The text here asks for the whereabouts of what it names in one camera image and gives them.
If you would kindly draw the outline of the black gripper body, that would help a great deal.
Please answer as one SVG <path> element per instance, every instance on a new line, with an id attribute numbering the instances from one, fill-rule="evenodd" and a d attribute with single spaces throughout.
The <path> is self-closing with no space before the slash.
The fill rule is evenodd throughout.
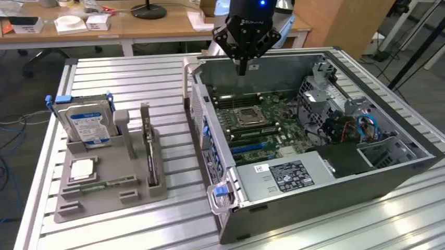
<path id="1" fill-rule="evenodd" d="M 277 1 L 245 0 L 232 1 L 226 26 L 241 46 L 241 59 L 244 60 L 244 33 L 249 29 L 275 28 L 273 15 Z"/>

